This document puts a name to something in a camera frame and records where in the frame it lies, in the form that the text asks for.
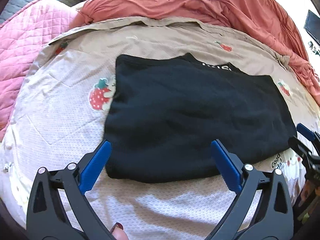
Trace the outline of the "left hand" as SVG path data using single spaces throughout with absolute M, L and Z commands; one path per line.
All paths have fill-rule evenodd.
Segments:
M 110 230 L 110 233 L 114 236 L 116 240 L 129 240 L 127 234 L 124 231 L 124 228 L 122 224 L 116 222 L 112 229 Z

